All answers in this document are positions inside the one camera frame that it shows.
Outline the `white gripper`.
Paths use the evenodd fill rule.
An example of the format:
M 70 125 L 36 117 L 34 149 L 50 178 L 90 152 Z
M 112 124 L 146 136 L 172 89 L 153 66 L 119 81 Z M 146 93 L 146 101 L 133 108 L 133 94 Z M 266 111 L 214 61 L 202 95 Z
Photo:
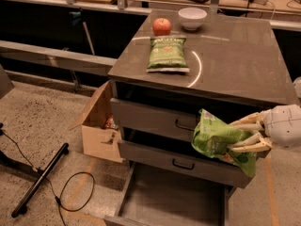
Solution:
M 282 147 L 301 145 L 300 105 L 278 105 L 266 112 L 249 114 L 230 125 L 245 131 L 265 130 L 269 136 L 264 137 L 258 132 L 243 141 L 228 145 L 227 148 L 235 153 L 269 151 L 273 148 L 273 142 Z

